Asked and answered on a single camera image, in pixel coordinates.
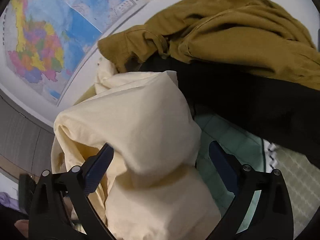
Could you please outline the person's left hand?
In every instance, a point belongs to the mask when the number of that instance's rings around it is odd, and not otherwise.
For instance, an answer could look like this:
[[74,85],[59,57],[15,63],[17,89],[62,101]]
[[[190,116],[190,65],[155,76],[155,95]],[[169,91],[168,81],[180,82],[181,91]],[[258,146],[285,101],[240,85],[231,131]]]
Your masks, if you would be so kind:
[[29,220],[18,220],[15,222],[14,226],[25,238],[29,237]]

